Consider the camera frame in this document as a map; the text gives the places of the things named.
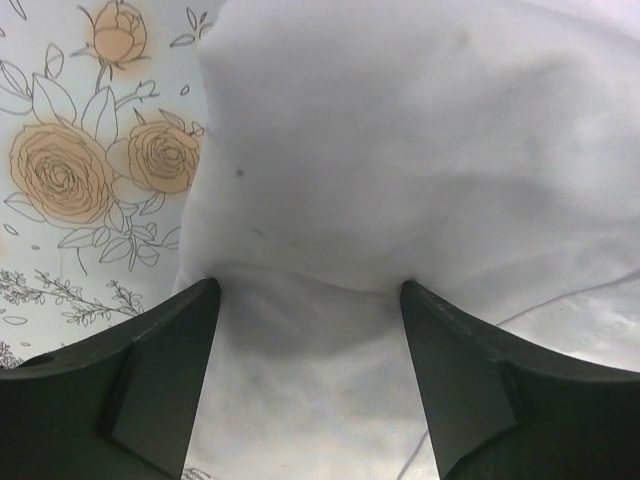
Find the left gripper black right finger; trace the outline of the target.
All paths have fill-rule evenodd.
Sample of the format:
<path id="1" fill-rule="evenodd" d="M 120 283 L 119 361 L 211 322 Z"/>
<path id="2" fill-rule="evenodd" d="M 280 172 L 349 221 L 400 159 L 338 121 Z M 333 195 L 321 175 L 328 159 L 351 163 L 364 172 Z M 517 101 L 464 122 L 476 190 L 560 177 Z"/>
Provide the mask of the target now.
<path id="1" fill-rule="evenodd" d="M 400 307 L 443 479 L 635 479 L 639 376 L 553 352 L 408 281 Z"/>

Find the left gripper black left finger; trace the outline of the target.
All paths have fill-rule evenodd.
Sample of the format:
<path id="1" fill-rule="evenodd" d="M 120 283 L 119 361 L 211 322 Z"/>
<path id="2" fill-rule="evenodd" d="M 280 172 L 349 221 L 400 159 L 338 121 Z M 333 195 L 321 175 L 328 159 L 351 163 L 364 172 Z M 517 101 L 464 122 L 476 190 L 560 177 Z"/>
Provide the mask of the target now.
<path id="1" fill-rule="evenodd" d="M 2 478 L 180 478 L 220 301 L 216 281 L 199 281 L 2 370 Z"/>

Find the white long sleeve shirt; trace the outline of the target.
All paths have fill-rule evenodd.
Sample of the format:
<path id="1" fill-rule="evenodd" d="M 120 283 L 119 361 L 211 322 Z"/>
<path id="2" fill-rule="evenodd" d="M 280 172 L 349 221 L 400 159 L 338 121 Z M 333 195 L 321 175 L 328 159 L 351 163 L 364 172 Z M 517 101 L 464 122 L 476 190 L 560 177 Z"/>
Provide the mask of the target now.
<path id="1" fill-rule="evenodd" d="M 222 290 L 187 454 L 211 479 L 435 479 L 415 281 L 639 368 L 635 1 L 228 1 L 177 290 Z"/>

